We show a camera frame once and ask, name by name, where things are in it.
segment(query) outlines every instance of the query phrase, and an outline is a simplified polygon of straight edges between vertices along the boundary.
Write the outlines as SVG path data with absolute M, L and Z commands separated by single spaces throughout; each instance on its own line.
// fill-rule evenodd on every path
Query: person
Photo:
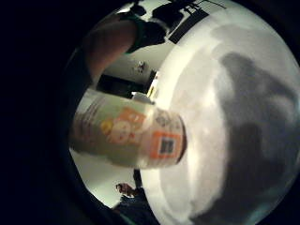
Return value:
M 115 186 L 122 196 L 120 203 L 114 206 L 112 210 L 126 216 L 136 224 L 159 225 L 144 193 L 139 170 L 134 170 L 133 178 L 136 188 L 132 188 L 127 183 L 120 183 Z
M 174 4 L 166 4 L 154 9 L 147 22 L 132 11 L 111 14 L 98 22 L 71 56 L 64 71 L 61 88 L 57 90 L 58 101 L 66 106 L 65 109 L 57 108 L 61 136 L 68 134 L 84 92 L 90 85 L 98 82 L 109 64 L 123 53 L 133 53 L 145 46 L 164 43 L 169 30 L 179 24 L 182 18 L 183 14 Z M 137 188 L 132 190 L 132 194 L 133 199 L 124 197 L 114 209 L 97 202 L 91 194 L 89 198 L 96 202 L 99 213 L 106 218 L 105 224 L 159 224 L 143 190 Z

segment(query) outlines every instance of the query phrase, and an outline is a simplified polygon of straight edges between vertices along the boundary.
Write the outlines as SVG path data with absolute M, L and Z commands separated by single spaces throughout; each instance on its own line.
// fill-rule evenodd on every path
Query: orange label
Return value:
M 151 158 L 177 158 L 181 147 L 181 135 L 155 131 L 153 133 Z

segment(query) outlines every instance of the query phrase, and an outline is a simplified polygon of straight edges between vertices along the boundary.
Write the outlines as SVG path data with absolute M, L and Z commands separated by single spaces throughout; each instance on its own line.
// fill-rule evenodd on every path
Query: white surface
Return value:
M 187 152 L 142 171 L 162 225 L 255 224 L 299 168 L 300 72 L 278 34 L 239 6 L 198 22 L 162 64 L 155 102 L 181 114 Z

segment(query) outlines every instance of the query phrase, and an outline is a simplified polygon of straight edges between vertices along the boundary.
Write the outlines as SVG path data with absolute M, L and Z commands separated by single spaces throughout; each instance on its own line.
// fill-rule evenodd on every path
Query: hand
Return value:
M 166 23 L 168 28 L 173 30 L 184 18 L 184 14 L 179 11 L 177 5 L 169 3 L 154 9 L 152 11 L 152 18 Z
M 116 188 L 121 194 L 124 194 L 124 195 L 129 196 L 129 197 L 130 197 L 130 196 L 134 196 L 134 194 L 135 194 L 134 189 L 133 189 L 130 185 L 126 184 L 126 183 L 117 184 L 117 185 L 115 186 L 115 188 Z

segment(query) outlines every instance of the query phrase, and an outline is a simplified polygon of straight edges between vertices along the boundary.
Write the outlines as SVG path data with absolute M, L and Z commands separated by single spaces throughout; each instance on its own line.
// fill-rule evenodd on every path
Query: plastic bottle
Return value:
M 84 94 L 70 132 L 75 151 L 137 169 L 178 163 L 186 143 L 178 114 L 92 89 Z

